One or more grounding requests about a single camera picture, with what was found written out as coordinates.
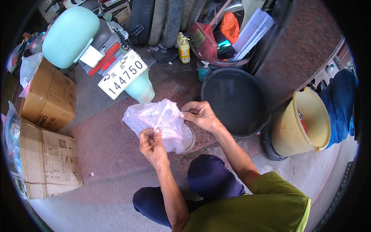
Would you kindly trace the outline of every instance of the license plate number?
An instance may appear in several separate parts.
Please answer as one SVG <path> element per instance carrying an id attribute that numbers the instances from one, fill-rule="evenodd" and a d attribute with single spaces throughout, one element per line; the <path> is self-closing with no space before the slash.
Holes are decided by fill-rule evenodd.
<path id="1" fill-rule="evenodd" d="M 139 55 L 130 50 L 117 64 L 103 77 L 98 86 L 113 100 L 124 89 L 147 69 L 147 65 Z"/>

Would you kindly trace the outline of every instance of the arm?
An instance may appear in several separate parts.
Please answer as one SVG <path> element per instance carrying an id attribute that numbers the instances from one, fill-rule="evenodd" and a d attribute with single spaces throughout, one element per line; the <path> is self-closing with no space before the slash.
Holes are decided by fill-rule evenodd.
<path id="1" fill-rule="evenodd" d="M 208 102 L 189 102 L 181 109 L 185 120 L 211 132 L 218 140 L 228 162 L 242 182 L 251 189 L 252 183 L 260 176 L 248 154 L 236 143 L 225 126 L 215 116 Z"/>
<path id="2" fill-rule="evenodd" d="M 170 162 L 161 142 L 161 130 L 145 129 L 139 138 L 141 153 L 156 170 L 172 231 L 182 231 L 189 218 L 188 208 L 171 173 Z"/>

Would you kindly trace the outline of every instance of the red broom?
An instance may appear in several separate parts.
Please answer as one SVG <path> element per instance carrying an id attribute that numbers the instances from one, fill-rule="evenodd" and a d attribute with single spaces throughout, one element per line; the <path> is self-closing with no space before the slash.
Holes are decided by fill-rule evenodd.
<path id="1" fill-rule="evenodd" d="M 223 7 L 215 15 L 210 24 L 196 22 L 188 29 L 194 46 L 205 60 L 214 61 L 218 58 L 218 44 L 215 42 L 211 27 L 231 1 L 232 0 L 227 0 L 224 3 Z"/>

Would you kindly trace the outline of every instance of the broom handle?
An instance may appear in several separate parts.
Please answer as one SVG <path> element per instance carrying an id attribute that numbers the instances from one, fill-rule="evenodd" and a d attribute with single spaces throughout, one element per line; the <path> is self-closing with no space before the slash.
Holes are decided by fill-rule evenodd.
<path id="1" fill-rule="evenodd" d="M 211 21 L 210 25 L 213 26 L 213 24 L 216 22 L 216 19 L 223 13 L 223 11 L 227 8 L 227 6 L 231 3 L 232 0 L 227 0 L 226 3 L 220 8 L 218 13 L 215 15 L 213 20 Z"/>

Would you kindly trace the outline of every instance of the black bucket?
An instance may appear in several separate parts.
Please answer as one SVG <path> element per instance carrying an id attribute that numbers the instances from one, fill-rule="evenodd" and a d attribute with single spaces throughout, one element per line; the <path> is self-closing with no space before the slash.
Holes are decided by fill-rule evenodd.
<path id="1" fill-rule="evenodd" d="M 270 114 L 258 81 L 236 68 L 220 68 L 202 84 L 201 100 L 208 101 L 215 115 L 234 137 L 259 132 Z"/>

